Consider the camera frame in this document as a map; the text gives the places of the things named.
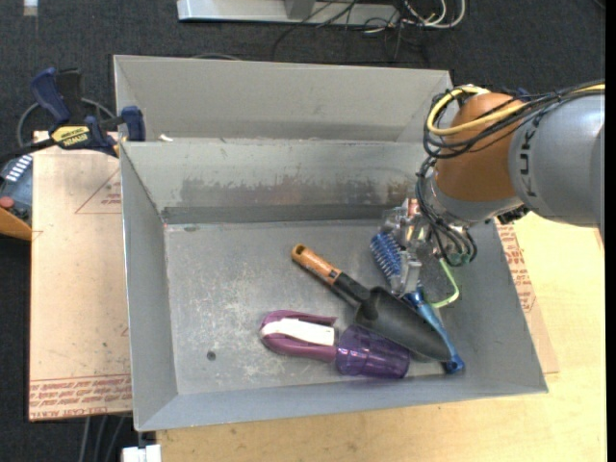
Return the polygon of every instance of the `blue plastic tool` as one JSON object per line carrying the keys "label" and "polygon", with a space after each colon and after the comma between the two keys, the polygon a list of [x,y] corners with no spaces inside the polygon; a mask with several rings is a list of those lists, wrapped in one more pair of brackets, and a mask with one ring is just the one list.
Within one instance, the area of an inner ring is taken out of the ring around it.
{"label": "blue plastic tool", "polygon": [[[392,288],[399,288],[402,269],[404,264],[400,253],[402,251],[398,241],[390,234],[380,231],[371,239],[370,249],[372,256],[378,267],[387,277]],[[424,294],[421,286],[418,286],[412,292],[407,292],[401,295],[400,299],[411,306],[440,334],[443,341],[446,343],[449,350],[450,359],[443,363],[447,373],[455,373],[463,370],[465,367],[464,361],[459,356],[453,342],[449,338],[449,334],[445,326],[436,315],[432,306],[424,300]]]}

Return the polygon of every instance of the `purple plastic cup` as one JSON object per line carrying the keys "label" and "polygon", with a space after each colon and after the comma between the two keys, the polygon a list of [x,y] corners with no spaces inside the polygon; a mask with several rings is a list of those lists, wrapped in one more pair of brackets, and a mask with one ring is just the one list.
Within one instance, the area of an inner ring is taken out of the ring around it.
{"label": "purple plastic cup", "polygon": [[340,336],[336,352],[338,371],[351,376],[403,378],[410,361],[408,349],[357,325]]}

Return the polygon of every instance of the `red object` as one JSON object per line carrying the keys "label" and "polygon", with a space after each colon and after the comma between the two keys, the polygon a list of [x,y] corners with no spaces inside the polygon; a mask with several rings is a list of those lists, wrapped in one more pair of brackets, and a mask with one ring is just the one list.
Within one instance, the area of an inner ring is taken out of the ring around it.
{"label": "red object", "polygon": [[15,205],[15,201],[9,196],[0,197],[0,207],[6,209],[7,211],[11,209]]}

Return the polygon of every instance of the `yellow cable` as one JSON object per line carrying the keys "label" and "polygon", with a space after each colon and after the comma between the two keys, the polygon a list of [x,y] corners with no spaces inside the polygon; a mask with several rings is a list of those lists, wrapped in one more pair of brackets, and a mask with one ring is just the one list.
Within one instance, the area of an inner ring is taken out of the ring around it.
{"label": "yellow cable", "polygon": [[[572,92],[585,92],[589,90],[605,90],[605,84],[597,84],[596,86],[590,86],[590,87],[582,88],[579,90],[573,90]],[[490,91],[484,88],[478,88],[476,86],[460,86],[452,90],[448,95],[443,96],[434,105],[432,110],[430,110],[428,117],[427,117],[426,127],[431,133],[441,136],[441,137],[457,134],[463,130],[467,130],[469,128],[474,128],[476,126],[483,125],[484,123],[487,123],[489,121],[497,121],[507,116],[513,115],[515,112],[519,111],[520,109],[524,107],[524,104],[520,104],[517,106],[511,106],[509,108],[505,108],[504,110],[496,111],[490,115],[486,115],[481,118],[477,118],[472,121],[462,123],[461,125],[457,125],[455,127],[449,127],[449,128],[435,127],[434,117],[436,116],[437,112],[447,107],[447,105],[451,103],[457,96],[465,92],[470,93],[470,94],[482,94],[484,92],[490,92]]]}

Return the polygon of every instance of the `blue clamp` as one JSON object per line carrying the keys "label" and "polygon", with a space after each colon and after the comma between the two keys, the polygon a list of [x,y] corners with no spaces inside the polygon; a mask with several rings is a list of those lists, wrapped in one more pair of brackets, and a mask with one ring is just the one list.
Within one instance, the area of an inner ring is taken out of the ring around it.
{"label": "blue clamp", "polygon": [[[57,78],[67,90],[59,88]],[[81,74],[77,70],[63,72],[57,77],[56,68],[46,68],[31,81],[30,91],[37,103],[54,117],[54,125],[49,129],[51,143],[45,146],[55,143],[64,149],[86,148],[115,156],[117,142],[107,132],[122,123],[128,128],[129,141],[145,141],[143,115],[136,106],[127,106],[120,116],[104,121],[94,115],[84,117]]]}

